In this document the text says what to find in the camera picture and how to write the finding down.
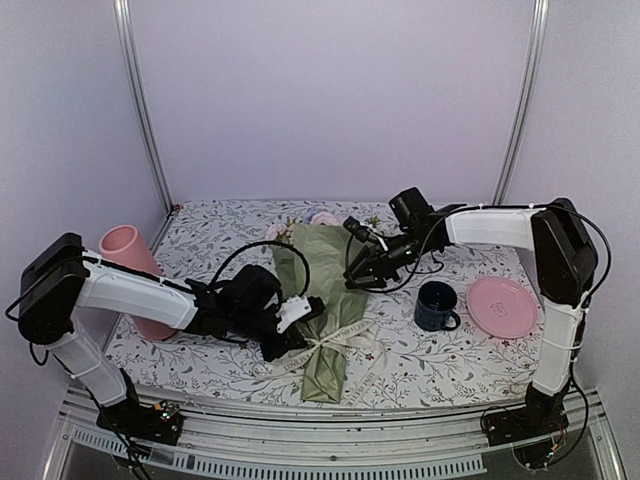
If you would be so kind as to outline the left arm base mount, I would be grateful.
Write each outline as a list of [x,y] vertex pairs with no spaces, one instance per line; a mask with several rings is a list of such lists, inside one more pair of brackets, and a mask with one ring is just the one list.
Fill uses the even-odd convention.
[[152,406],[139,403],[135,393],[110,407],[99,406],[98,427],[126,439],[139,439],[176,446],[182,433],[184,416],[177,404],[161,400]]

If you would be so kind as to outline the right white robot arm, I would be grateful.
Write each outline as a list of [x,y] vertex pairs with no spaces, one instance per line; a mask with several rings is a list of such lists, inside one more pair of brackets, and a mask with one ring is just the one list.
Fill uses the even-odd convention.
[[582,347],[584,322],[599,285],[596,247],[582,217],[567,198],[531,206],[431,206],[412,187],[389,203],[400,232],[376,233],[353,217],[343,226],[362,242],[356,256],[345,257],[345,285],[367,293],[388,293],[390,280],[404,286],[398,271],[423,254],[448,246],[486,244],[528,250],[542,299],[544,330],[538,366],[527,387],[517,427],[537,436],[552,424],[571,383],[571,367]]

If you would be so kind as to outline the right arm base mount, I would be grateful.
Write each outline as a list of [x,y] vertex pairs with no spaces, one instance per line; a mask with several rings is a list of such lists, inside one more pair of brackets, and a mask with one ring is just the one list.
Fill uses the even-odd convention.
[[480,428],[489,445],[511,445],[515,460],[527,470],[550,466],[564,444],[568,427],[563,407],[543,418],[527,406],[494,406],[480,417]]

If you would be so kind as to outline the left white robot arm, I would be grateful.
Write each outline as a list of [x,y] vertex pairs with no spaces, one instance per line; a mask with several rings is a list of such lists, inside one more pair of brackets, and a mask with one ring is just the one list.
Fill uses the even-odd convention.
[[128,434],[148,426],[146,408],[124,373],[106,359],[73,320],[79,308],[143,317],[193,335],[229,343],[258,343],[272,361],[306,342],[295,330],[323,309],[304,293],[285,297],[280,281],[258,265],[246,265],[230,280],[184,283],[119,265],[86,249],[65,233],[22,273],[20,294],[6,309],[22,337],[51,353],[80,381],[111,419]]

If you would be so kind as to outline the cream printed ribbon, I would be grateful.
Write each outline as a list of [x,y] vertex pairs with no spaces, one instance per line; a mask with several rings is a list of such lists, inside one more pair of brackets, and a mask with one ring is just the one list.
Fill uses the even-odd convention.
[[[266,372],[257,372],[260,381],[302,377],[301,398],[307,402],[357,405],[375,385],[387,366],[387,349],[378,340],[378,327],[371,320],[360,320],[320,338],[309,338],[309,347],[273,362]],[[346,360],[350,350],[371,354],[369,366],[348,392]]]

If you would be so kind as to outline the green paper bouquet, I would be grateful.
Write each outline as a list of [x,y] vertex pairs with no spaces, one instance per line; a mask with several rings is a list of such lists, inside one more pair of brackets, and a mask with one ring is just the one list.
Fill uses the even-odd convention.
[[[267,228],[265,238],[281,244],[270,249],[284,294],[305,292],[307,297],[319,297],[325,304],[325,312],[320,316],[292,325],[294,332],[306,341],[320,339],[366,319],[367,294],[347,289],[343,278],[346,248],[357,242],[335,219],[319,215],[308,223],[273,223]],[[372,358],[362,350],[347,353],[344,392],[355,385]]]

